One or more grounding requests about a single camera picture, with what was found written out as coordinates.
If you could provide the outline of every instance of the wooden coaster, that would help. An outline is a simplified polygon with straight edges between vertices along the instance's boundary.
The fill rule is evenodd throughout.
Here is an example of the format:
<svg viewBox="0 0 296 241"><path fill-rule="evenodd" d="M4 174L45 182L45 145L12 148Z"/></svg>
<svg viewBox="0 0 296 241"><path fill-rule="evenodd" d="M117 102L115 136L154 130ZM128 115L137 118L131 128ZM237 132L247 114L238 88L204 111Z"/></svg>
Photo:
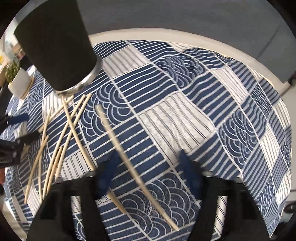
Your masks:
<svg viewBox="0 0 296 241"><path fill-rule="evenodd" d="M34 76L31 76L31 83L30 83L28 89L26 90L26 92L23 94L23 96L20 97L21 100L23 100L23 99L26 98L26 96L27 96L27 94L29 93L29 91L30 91L32 85L34 84L34 80L35 80L35 77L34 77Z"/></svg>

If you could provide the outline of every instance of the wave pattern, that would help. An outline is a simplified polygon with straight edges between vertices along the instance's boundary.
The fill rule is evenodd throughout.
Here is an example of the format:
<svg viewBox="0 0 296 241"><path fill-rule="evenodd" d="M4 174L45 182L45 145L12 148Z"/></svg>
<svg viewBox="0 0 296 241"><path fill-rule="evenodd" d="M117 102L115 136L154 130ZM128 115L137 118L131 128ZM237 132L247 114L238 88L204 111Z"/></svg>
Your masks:
<svg viewBox="0 0 296 241"><path fill-rule="evenodd" d="M266 98L265 93L262 91L261 87L258 84L254 87L254 89L250 93L250 96L259 106L265 117L268 118L272 110L272 106Z"/></svg>
<svg viewBox="0 0 296 241"><path fill-rule="evenodd" d="M258 138L261 139L264 133L266 132L266 125L267 120L264 117L261 109L256 105L255 101L248 96L244 103L241 105L244 113L246 114L247 118L252 123Z"/></svg>
<svg viewBox="0 0 296 241"><path fill-rule="evenodd" d="M26 111L30 112L37 103L42 102L43 97L47 96L51 92L52 88L50 85L45 81L39 71L36 71L35 82L28 93L28 105Z"/></svg>
<svg viewBox="0 0 296 241"><path fill-rule="evenodd" d="M285 130L286 138L281 146L281 152L287 163L289 169L291 169L291 155L292 155L292 129L291 126Z"/></svg>
<svg viewBox="0 0 296 241"><path fill-rule="evenodd" d="M268 213L269 206L275 197L275 188L272 182L271 177L268 178L267 182L265 183L263 192L259 194L255 202L264 217Z"/></svg>
<svg viewBox="0 0 296 241"><path fill-rule="evenodd" d="M79 240L85 240L84 228L82 224L82 215L73 215L73 222L76 231L76 236Z"/></svg>
<svg viewBox="0 0 296 241"><path fill-rule="evenodd" d="M96 83L96 90L92 93L81 119L82 129L88 141L92 141L105 132L102 120L94 110L96 105L102 105L112 127L133 115L118 88L109 80L107 74L101 73Z"/></svg>
<svg viewBox="0 0 296 241"><path fill-rule="evenodd" d="M267 226L267 231L273 233L280 220L279 207L274 199L269 206L268 213L264 216L264 221Z"/></svg>
<svg viewBox="0 0 296 241"><path fill-rule="evenodd" d="M242 168L258 142L243 112L234 112L219 128L218 135L230 156Z"/></svg>
<svg viewBox="0 0 296 241"><path fill-rule="evenodd" d="M166 56L155 63L167 72L179 88L189 85L197 76L205 73L205 67L185 54Z"/></svg>
<svg viewBox="0 0 296 241"><path fill-rule="evenodd" d="M223 63L225 63L227 65L231 65L233 62L236 61L235 59L233 59L231 57L226 57L226 56L219 54L217 52L214 52L214 54L218 57L218 59L220 59Z"/></svg>

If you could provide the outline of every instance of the chopstick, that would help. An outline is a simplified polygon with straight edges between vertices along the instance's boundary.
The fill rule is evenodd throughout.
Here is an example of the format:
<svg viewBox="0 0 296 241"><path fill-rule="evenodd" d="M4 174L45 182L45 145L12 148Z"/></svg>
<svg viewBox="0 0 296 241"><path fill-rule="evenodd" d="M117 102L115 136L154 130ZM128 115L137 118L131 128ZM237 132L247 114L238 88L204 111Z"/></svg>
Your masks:
<svg viewBox="0 0 296 241"><path fill-rule="evenodd" d="M73 98L74 98L74 96L69 97L69 98L67 99L66 103L68 104L71 100L73 100ZM56 110L56 112L53 113L53 114L50 116L48 123L50 123L50 122L52 121L52 119L55 118L55 116L56 116L56 115L57 115L62 109L63 109L63 106L61 106L60 108L58 108L58 109ZM43 129L44 129L44 124L38 129L38 132L41 133L41 132L43 131ZM26 145L26 146L24 147L24 150L22 151L21 156L20 156L20 159L21 159L21 160L25 157L25 155L26 155L26 153L27 153L27 151L28 151L29 149L30 149L30 145Z"/></svg>
<svg viewBox="0 0 296 241"><path fill-rule="evenodd" d="M44 123L44 128L43 128L41 143L45 139L46 128L47 128L47 125L48 125L48 121L49 121L50 113L51 112L52 112L52 107L50 108L50 110L49 110L49 112L47 114L45 123ZM39 186L39 202L40 202L40 204L42 203L42 188L41 188L41 167L42 167L42 162L41 162L41 160L42 160L42 155L39 158L39 167L38 167L38 186Z"/></svg>
<svg viewBox="0 0 296 241"><path fill-rule="evenodd" d="M63 150L63 148L60 147L60 148L59 148L59 151L58 151L58 153L57 153L57 156L56 156L56 158L55 158L54 164L53 164L53 166L52 166L52 171L51 171L51 173L50 173L50 177L49 177L49 181L48 181L48 186L47 186L46 194L48 194L48 192L49 192L49 190L50 190L50 187L51 187L51 185L52 185L52 179L53 179L53 177L54 177L54 174L55 174L55 171L56 171L56 168L57 168L57 164L58 164L58 162L59 162L59 158L60 158L60 156L61 156L62 150Z"/></svg>
<svg viewBox="0 0 296 241"><path fill-rule="evenodd" d="M78 110L80 104L82 103L83 99L84 99L85 95L82 95L82 97L80 98L80 100L78 101L78 103L76 104L76 106L74 107L72 113L71 113L71 118L74 117L76 111ZM48 184L48 179L49 179L49 175L51 173L51 169L52 169L52 165L54 163L54 160L55 160L55 157L56 157L56 154L57 154L57 151L61 145L61 142L63 140L63 137L67 131L67 128L68 128L68 122L66 122L62 132L61 132L61 135L57 141L57 144L54 148L54 152L52 153L52 156L51 156L51 159L50 159L50 162L49 162L49 165L48 165L48 169L47 169L47 173L46 173L46 177L45 177L45 181L44 181L44 187L43 187L43 193L42 193L42 199L45 198L45 195L46 195L46 190L47 190L47 184Z"/></svg>
<svg viewBox="0 0 296 241"><path fill-rule="evenodd" d="M74 136L74 138L75 138L75 141L76 141L76 143L77 143L77 145L78 145L78 147L79 147L79 149L80 149L80 151L81 151L81 154L82 154L82 156L84 157L85 162L86 162L86 164L88 165L88 167L90 168L90 170L91 170L91 171L94 171L94 170L95 170L95 166L94 166L94 164L89 160L88 155L85 153L85 150L84 150L84 148L83 148L83 146L82 146L82 144L81 144L81 142L80 142L80 139L79 139L79 137L78 137L78 135L77 135L77 133L76 133L75 127L74 127L74 125L73 125L73 123L72 123L72 120L71 120L71 118L70 118L70 115L69 115L69 112L68 112L68 109L67 109L67 106L66 106L66 104L65 104L65 101L64 101L64 98L63 98L63 97L62 97L62 102L63 102L63 105L64 105L64 109L65 109L65 114L66 114L66 116L67 116L67 120L68 120L68 122L69 122L69 126L70 126L70 128L71 128L71 130L72 130L72 134L73 134L73 136ZM109 192L107 193L107 195L109 196L109 198L111 199L111 201L116 205L116 207L117 207L122 213L127 213L127 211L125 210L124 206L121 204L121 202L117 199L117 197L115 196L115 194L114 194L112 191L109 191Z"/></svg>
<svg viewBox="0 0 296 241"><path fill-rule="evenodd" d="M76 130L75 130L75 127L74 127L74 125L73 125L73 123L72 123L72 118L70 117L70 114L69 114L68 108L67 108L67 106L66 106L66 103L65 103L64 97L62 97L62 102L63 102L63 105L64 105L65 114L66 114L66 117L67 117L67 120L68 120L68 124L69 124L69 126L70 126L70 128L71 128L71 130L72 130L72 134L73 134L73 136L74 136L74 138L75 138L75 140L76 140L76 143L77 143L77 145L78 145L78 147L79 147L79 149L80 149L80 151L81 151L81 154L82 154L82 156L84 157L84 159L85 159L87 165L90 167L90 169L91 169L91 170L95 170L95 166L94 166L93 162L91 162L91 161L89 160L89 157L87 156L87 154L86 154L86 152L85 152L85 150L84 150L84 148L83 148L83 146L82 146L82 144L81 144L81 142L80 142L79 136L77 135L77 132L76 132Z"/></svg>
<svg viewBox="0 0 296 241"><path fill-rule="evenodd" d="M74 96L70 96L70 97L66 100L66 104L69 104L69 102L70 102L71 100L73 100L73 98L74 98ZM52 121L52 119L55 118L56 115L57 115L58 113L60 113L60 111L61 111L62 109L63 109L63 106L61 106L60 108L58 108L58 109L55 111L55 113L53 113L53 114L50 116L48 123L50 123L50 122ZM38 131L41 133L41 132L43 131L43 129L44 129L44 125L42 125L42 126L38 129Z"/></svg>
<svg viewBox="0 0 296 241"><path fill-rule="evenodd" d="M46 136L44 141L41 143L41 147L40 147L39 152L38 152L38 154L36 156L34 164L32 166L31 174L29 176L28 185L27 185L27 189L26 189L26 193L25 193L25 201L24 201L25 204L27 203L29 190L30 190L30 186L31 186L31 182L32 182L32 178L33 178L33 175L34 175L35 168L36 168L36 166L38 164L39 157L42 155L42 151L43 151L43 149L44 149L44 147L46 145L47 140L48 140L48 136Z"/></svg>
<svg viewBox="0 0 296 241"><path fill-rule="evenodd" d="M74 127L77 125L79 119L80 119L80 116L82 114L82 112L84 111L84 108L85 106L87 105L89 99L91 97L91 93L89 93L87 96L86 96L86 99L84 100L78 114L76 115L76 118L74 120ZM61 157L59 159L59 165L57 167L57 171L56 171L56 178L59 177L60 173L61 173L61 169L62 169L62 164L63 164L63 160L64 160L64 157L65 157L65 154L66 154L66 151L67 151L67 148L68 148L68 145L69 145L69 142L71 140L71 137L72 137L72 130L70 130L69 134L68 134L68 137L66 139L66 142L64 144L64 147L63 147L63 151L62 151L62 154L61 154Z"/></svg>
<svg viewBox="0 0 296 241"><path fill-rule="evenodd" d="M114 134L114 132L112 131L111 127L110 127L110 123L108 121L108 119L105 116L105 113L103 111L103 108L101 105L97 105L95 106L96 109L96 113L100 116L101 120L102 120L102 124L113 144L113 146L115 147L115 149L118 151L121 160L124 162L124 164L126 165L127 169L129 170L131 176L133 177L133 179L136 181L136 183L139 185L139 187L142 189L143 193L147 196L147 198L150 200L150 202L156 207L157 211L164 217L164 219L176 230L179 231L178 226L170 219L170 217L167 215L167 213L164 211L164 209L158 204L158 202L154 199L154 197L151 195L150 191L147 189L147 187L145 186L143 180L141 179L141 177L139 176L139 173L137 172L137 170L134 168L133 164L131 163L131 161L129 160L128 156L126 155L126 153L124 152L124 149L122 148L122 146L120 145L119 140L117 139L116 135Z"/></svg>

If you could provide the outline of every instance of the tablecloth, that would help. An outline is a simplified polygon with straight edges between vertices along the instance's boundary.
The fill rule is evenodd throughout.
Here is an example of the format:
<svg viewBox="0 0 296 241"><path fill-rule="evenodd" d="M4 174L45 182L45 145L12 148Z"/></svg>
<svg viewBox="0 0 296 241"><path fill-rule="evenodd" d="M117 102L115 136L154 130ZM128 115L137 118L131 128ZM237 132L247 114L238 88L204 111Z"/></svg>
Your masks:
<svg viewBox="0 0 296 241"><path fill-rule="evenodd" d="M192 161L217 177L241 177L272 234L291 186L291 124L277 91L259 73L217 52L161 41L112 41L94 46L103 58L95 80L74 95L91 93L76 131L97 165L114 147L94 106L101 104L127 156L153 196L178 225L174 231L151 205L125 165L117 168L111 188L128 214L104 196L97 205L111 240L186 240L196 220L200 200L186 185L178 165L184 149ZM9 126L2 139L14 140L40 127L50 107L61 106L50 85L36 70L25 100L13 97L7 113L28 113L26 123ZM66 123L61 112L47 128L42 157L42 185L50 157ZM67 138L67 131L62 144ZM24 192L40 140L33 143L18 166L6 170L7 203L28 231L39 207L35 171L28 203ZM73 179L89 168L72 138L61 176ZM84 240L78 197L72 198L76 234ZM218 200L213 240L219 238L226 197Z"/></svg>

